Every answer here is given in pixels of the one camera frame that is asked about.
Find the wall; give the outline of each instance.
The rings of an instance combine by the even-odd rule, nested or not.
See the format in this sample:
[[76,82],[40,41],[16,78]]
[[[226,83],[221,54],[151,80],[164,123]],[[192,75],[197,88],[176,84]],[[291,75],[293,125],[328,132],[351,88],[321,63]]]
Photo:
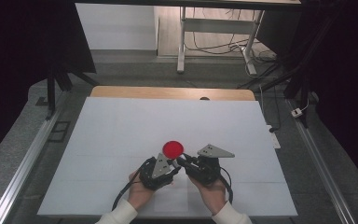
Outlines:
[[157,49],[155,7],[76,4],[90,49]]

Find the human hand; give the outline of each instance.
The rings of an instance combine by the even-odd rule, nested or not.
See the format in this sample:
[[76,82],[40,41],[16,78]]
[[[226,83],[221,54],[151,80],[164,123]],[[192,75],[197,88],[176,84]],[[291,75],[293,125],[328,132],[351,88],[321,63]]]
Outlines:
[[199,181],[190,177],[191,182],[199,189],[201,198],[206,207],[215,216],[226,204],[226,187],[219,179],[211,185],[203,186]]
[[[130,174],[129,180],[132,180],[132,178],[135,176],[135,173],[136,171]],[[138,210],[150,201],[154,192],[155,191],[151,189],[145,188],[144,184],[141,182],[141,179],[139,179],[139,175],[137,175],[130,187],[128,202],[132,205],[132,207],[135,208],[135,210]]]

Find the red sphere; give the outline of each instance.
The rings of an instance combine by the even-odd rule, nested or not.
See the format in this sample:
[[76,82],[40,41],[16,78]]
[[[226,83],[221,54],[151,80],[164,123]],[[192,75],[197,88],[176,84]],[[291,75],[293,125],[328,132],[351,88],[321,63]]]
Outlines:
[[164,147],[162,148],[162,153],[171,160],[178,158],[182,155],[184,148],[182,144],[176,141],[167,142]]

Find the white shirt sleeve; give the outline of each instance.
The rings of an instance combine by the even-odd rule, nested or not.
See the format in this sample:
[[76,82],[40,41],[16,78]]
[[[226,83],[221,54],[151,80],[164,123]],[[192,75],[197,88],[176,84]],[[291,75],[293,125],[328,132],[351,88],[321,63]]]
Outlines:
[[129,224],[137,215],[135,208],[122,199],[115,210],[104,214],[96,224]]
[[216,224],[252,224],[246,214],[238,213],[229,202],[212,219]]

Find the white tabletop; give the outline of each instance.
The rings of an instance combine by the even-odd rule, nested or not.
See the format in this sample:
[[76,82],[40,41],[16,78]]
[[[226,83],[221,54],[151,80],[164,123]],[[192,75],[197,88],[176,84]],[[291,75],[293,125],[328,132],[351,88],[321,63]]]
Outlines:
[[[239,212],[296,216],[258,102],[103,97],[90,97],[84,104],[38,215],[109,212],[128,175],[171,140],[192,156],[207,144],[235,154],[220,164],[231,175],[233,206]],[[184,169],[139,213],[161,218],[210,215]]]

